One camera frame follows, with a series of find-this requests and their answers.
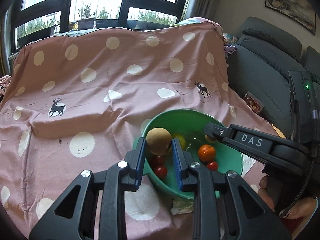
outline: polka dot sheet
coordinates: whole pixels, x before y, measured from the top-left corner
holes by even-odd
[[[122,160],[163,111],[190,108],[226,126],[276,134],[228,86],[219,32],[210,21],[147,32],[102,29],[21,49],[0,110],[0,191],[25,236],[82,170]],[[259,164],[245,159],[242,174],[255,191]],[[175,230],[175,239],[190,238],[191,215],[172,218],[168,201],[147,177],[139,191],[126,192],[128,238]]]

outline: deer print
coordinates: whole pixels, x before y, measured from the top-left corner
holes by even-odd
[[[61,101],[62,98],[56,98],[55,100],[53,100],[53,105],[51,106],[51,111],[49,112],[49,116],[52,116],[54,112],[58,112],[58,114],[60,114],[60,116],[63,115],[63,109],[65,107],[64,106],[57,106],[58,102]]]
[[[209,96],[211,97],[210,93],[207,91],[207,88],[200,85],[200,81],[195,81],[194,84],[195,84],[195,85],[197,86],[197,88],[200,90],[200,93],[203,95],[204,98],[205,98],[204,92],[207,93],[207,97],[208,97],[208,98],[209,98]]]

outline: green bowl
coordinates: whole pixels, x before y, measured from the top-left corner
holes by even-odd
[[[216,149],[216,161],[219,165],[218,172],[226,173],[229,170],[233,170],[241,174],[243,159],[240,152],[220,142],[209,143],[205,139],[203,127],[208,122],[224,127],[223,124],[207,114],[188,109],[170,110],[154,117],[145,128],[142,136],[145,138],[147,133],[156,127],[167,129],[171,134],[181,134],[187,143],[186,151],[190,152],[193,159],[200,163],[201,161],[198,158],[199,147],[203,144],[212,145]],[[166,156],[164,165],[168,170],[168,174],[163,180],[160,180],[149,166],[148,159],[150,159],[150,157],[152,157],[152,154],[147,151],[143,174],[149,175],[157,189],[174,197],[193,199],[193,192],[181,192],[178,189],[172,154]]]

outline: gray sofa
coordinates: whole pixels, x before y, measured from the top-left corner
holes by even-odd
[[[229,86],[241,98],[248,91],[257,97],[264,104],[260,115],[289,137],[288,71],[320,76],[320,54],[308,47],[300,59],[301,43],[296,37],[255,17],[244,22],[241,32],[238,49],[227,60]],[[320,99],[320,85],[314,86]]]

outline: painting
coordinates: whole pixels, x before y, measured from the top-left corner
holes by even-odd
[[[316,13],[307,0],[266,0],[265,6],[295,20],[316,35]]]

